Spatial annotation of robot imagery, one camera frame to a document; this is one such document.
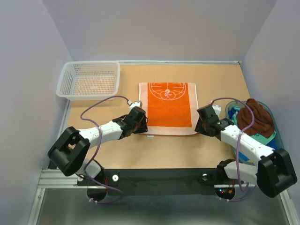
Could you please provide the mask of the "orange Doraemon towel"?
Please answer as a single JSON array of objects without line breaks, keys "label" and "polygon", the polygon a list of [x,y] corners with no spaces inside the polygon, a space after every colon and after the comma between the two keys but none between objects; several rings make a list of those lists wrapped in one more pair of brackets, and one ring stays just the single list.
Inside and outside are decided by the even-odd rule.
[{"label": "orange Doraemon towel", "polygon": [[199,119],[195,83],[142,82],[139,100],[147,117],[147,135],[195,135]]}]

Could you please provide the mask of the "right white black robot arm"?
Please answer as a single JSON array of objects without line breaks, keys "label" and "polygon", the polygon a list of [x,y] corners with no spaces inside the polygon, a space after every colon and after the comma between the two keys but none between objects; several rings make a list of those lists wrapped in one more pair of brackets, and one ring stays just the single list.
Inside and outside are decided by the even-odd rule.
[{"label": "right white black robot arm", "polygon": [[297,183],[296,172],[286,150],[275,150],[263,145],[242,133],[227,118],[219,119],[214,105],[199,108],[197,112],[199,113],[195,127],[197,133],[215,137],[232,147],[236,147],[252,162],[251,165],[240,163],[238,159],[220,162],[216,170],[216,179],[219,182],[245,181],[257,185],[266,196],[271,198]]}]

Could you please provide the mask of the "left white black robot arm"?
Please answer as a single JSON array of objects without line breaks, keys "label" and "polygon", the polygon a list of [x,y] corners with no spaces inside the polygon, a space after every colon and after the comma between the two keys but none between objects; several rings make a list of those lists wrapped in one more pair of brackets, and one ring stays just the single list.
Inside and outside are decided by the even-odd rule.
[{"label": "left white black robot arm", "polygon": [[86,158],[89,149],[145,132],[147,132],[146,112],[134,106],[128,114],[101,126],[79,130],[74,127],[66,128],[47,155],[65,176],[83,175],[98,185],[107,179],[104,178],[103,167],[95,160]]}]

